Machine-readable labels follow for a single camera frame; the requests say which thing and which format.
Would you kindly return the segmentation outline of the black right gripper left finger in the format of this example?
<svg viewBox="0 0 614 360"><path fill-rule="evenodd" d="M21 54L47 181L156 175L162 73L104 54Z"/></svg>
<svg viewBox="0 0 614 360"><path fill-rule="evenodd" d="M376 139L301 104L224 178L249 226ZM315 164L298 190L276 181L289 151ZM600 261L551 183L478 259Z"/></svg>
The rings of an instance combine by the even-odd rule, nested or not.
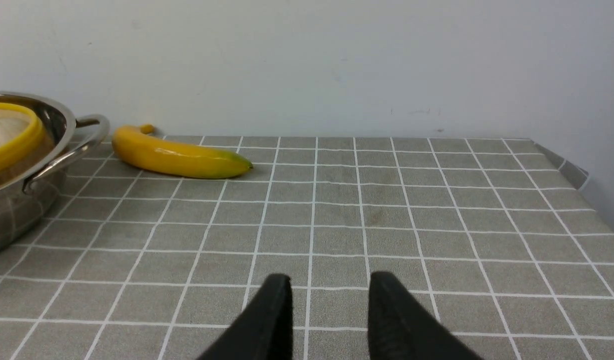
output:
<svg viewBox="0 0 614 360"><path fill-rule="evenodd" d="M200 360L291 360L293 296L291 279L265 278L252 300L201 355Z"/></svg>

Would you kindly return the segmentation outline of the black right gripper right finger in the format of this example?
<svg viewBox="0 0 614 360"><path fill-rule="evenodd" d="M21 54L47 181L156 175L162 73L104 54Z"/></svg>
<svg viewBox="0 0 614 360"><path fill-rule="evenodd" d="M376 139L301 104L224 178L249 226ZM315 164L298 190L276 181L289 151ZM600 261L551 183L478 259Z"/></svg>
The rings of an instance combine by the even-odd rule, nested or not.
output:
<svg viewBox="0 0 614 360"><path fill-rule="evenodd" d="M368 290L371 360L480 360L391 272L374 271Z"/></svg>

